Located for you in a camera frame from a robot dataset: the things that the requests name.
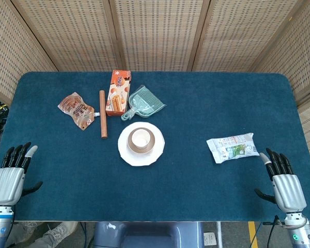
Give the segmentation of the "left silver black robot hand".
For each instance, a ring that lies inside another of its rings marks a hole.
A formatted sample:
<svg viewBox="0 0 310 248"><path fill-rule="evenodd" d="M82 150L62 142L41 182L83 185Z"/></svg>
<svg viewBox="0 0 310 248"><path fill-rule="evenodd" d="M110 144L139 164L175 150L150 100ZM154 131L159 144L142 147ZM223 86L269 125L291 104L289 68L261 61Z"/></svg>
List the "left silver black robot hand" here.
<svg viewBox="0 0 310 248"><path fill-rule="evenodd" d="M40 189L43 182L25 189L24 181L30 161L38 146L30 142L17 147L10 147L3 157L0 167L0 206L14 206L21 197Z"/></svg>

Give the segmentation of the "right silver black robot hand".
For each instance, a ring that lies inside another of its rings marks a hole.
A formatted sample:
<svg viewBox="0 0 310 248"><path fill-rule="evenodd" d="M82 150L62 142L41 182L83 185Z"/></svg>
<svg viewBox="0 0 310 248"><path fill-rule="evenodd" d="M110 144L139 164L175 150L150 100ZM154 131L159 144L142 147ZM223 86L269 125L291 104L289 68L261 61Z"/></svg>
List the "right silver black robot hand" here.
<svg viewBox="0 0 310 248"><path fill-rule="evenodd" d="M261 199L276 204L284 213L302 212L307 203L300 180L294 174L288 158L270 148L267 148L266 151L267 155L264 153L259 155L267 169L274 195L264 194L259 189L255 189L255 193Z"/></svg>

